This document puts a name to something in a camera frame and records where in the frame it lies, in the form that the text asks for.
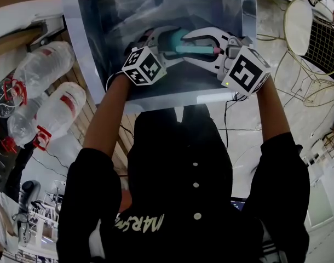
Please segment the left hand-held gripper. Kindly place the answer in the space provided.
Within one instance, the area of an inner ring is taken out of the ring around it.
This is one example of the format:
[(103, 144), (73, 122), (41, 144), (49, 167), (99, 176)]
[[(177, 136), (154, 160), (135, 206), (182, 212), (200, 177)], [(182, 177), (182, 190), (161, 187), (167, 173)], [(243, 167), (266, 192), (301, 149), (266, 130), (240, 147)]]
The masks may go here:
[(166, 68), (184, 61), (183, 57), (160, 53), (158, 48), (171, 48), (172, 36), (180, 30), (177, 26), (162, 26), (145, 32), (126, 49), (126, 61), (122, 67), (124, 74), (136, 85), (152, 85), (167, 75)]

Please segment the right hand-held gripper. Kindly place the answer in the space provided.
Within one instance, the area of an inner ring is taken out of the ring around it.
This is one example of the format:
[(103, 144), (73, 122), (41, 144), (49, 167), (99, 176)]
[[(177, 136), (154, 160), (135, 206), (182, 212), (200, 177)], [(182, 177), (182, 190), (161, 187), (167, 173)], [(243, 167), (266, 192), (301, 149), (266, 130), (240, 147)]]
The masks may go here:
[(210, 72), (217, 72), (217, 79), (224, 87), (241, 95), (256, 93), (270, 76), (269, 63), (254, 48), (249, 37), (238, 39), (217, 27), (205, 27), (191, 31), (183, 41), (213, 40), (217, 47), (226, 48), (224, 55), (184, 56), (183, 60)]

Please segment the teal round plastic object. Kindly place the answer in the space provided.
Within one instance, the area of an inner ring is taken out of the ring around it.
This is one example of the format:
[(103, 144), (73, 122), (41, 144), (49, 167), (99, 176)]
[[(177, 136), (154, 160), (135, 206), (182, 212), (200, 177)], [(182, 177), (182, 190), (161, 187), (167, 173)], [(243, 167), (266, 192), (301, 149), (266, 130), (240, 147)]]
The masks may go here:
[(170, 37), (170, 44), (173, 50), (176, 50), (177, 46), (183, 45), (183, 37), (188, 34), (189, 31), (183, 28), (175, 30)]

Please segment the person's right forearm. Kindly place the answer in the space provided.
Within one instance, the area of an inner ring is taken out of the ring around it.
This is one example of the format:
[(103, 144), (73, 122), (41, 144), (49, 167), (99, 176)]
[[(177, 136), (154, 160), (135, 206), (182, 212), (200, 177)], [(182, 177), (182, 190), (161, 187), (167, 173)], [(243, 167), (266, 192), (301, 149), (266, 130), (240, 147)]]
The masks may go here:
[(271, 76), (256, 93), (262, 125), (263, 142), (289, 133), (290, 127)]

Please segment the person's left forearm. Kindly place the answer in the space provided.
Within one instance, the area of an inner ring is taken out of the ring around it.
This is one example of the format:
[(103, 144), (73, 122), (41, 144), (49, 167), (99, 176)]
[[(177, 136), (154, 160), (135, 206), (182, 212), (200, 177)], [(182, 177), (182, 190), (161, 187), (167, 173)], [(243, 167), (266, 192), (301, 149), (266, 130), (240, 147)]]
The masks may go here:
[(112, 79), (87, 129), (83, 149), (100, 151), (112, 157), (131, 81), (119, 73)]

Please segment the stainless steel sink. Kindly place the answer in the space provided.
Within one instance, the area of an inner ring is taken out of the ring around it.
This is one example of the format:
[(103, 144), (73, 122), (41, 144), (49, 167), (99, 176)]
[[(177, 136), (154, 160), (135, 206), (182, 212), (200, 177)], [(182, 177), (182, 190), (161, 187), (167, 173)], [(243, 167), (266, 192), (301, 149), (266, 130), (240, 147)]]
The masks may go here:
[[(126, 47), (160, 26), (214, 26), (256, 44), (256, 0), (62, 0), (71, 42), (96, 105), (108, 77), (124, 64)], [(230, 100), (217, 76), (185, 61), (157, 83), (131, 87), (125, 113)]]

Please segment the wooden plank pallet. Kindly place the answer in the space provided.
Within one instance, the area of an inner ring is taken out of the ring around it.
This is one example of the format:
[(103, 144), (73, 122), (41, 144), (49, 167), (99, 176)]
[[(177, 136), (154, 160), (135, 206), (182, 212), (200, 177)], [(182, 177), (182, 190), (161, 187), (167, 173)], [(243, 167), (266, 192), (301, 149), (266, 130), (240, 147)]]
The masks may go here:
[[(85, 82), (84, 76), (80, 69), (80, 65), (76, 60), (73, 67), (62, 77), (60, 77), (53, 84), (54, 87), (59, 87), (64, 82), (75, 82), (81, 86), (86, 93), (86, 102), (80, 111), (78, 117), (74, 120), (74, 123), (70, 127), (71, 133), (78, 140), (80, 145), (83, 145), (86, 132), (89, 124), (97, 110), (97, 105), (94, 102), (91, 92)], [(131, 149), (134, 142), (134, 123), (137, 114), (124, 115), (119, 129), (119, 137), (116, 142), (113, 154), (114, 170), (122, 178), (128, 176), (128, 152)]]

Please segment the clear plastic water jug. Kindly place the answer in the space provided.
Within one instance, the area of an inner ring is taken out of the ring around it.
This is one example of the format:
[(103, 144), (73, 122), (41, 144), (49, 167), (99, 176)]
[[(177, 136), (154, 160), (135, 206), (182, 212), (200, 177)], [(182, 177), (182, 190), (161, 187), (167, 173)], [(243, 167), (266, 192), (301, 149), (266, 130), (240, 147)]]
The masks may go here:
[(21, 97), (13, 89), (11, 79), (0, 82), (0, 118), (9, 118), (21, 103)]
[(65, 41), (54, 41), (28, 53), (16, 68), (13, 79), (22, 82), (26, 97), (33, 99), (65, 75), (74, 61), (72, 46)]
[(27, 104), (14, 107), (7, 119), (8, 136), (2, 140), (7, 152), (16, 153), (16, 147), (24, 146), (36, 136), (36, 115), (39, 108), (48, 98), (46, 94), (29, 99)]
[(85, 90), (77, 83), (62, 83), (37, 111), (35, 147), (45, 151), (51, 141), (66, 135), (86, 100)]

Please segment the person's black jacket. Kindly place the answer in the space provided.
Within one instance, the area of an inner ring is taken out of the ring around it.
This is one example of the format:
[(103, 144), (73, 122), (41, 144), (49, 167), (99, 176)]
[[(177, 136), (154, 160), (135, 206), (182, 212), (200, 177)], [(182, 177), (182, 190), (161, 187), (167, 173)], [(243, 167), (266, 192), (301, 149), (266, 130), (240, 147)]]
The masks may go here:
[(232, 164), (205, 112), (140, 114), (128, 154), (130, 207), (120, 211), (111, 158), (84, 148), (71, 164), (56, 244), (59, 263), (222, 260), (304, 263), (309, 175), (291, 133), (261, 145), (242, 210), (231, 204)]

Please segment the small cardboard box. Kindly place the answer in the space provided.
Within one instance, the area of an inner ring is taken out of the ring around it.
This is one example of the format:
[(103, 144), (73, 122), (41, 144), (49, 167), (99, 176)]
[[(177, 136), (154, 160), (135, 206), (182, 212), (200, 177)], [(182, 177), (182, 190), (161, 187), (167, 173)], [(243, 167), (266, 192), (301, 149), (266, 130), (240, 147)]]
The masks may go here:
[(0, 38), (0, 55), (29, 44), (42, 34), (40, 27), (22, 30)]

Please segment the dark screen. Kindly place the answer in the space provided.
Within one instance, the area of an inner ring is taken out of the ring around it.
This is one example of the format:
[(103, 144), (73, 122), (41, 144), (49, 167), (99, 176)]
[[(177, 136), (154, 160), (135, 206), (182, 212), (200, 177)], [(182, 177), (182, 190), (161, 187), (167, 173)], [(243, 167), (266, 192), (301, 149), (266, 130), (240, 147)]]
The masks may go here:
[(239, 211), (242, 211), (245, 202), (246, 202), (246, 198), (237, 198), (237, 197), (231, 198), (231, 204), (235, 208), (237, 208)]

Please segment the dark grey rounded device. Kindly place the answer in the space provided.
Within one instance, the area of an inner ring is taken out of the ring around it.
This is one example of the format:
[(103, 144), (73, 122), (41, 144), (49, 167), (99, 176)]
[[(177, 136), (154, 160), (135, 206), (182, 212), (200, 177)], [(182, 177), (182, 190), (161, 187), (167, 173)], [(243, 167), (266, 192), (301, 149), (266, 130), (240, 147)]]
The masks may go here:
[(37, 180), (29, 180), (22, 184), (19, 194), (19, 210), (28, 211), (38, 199), (41, 184)]

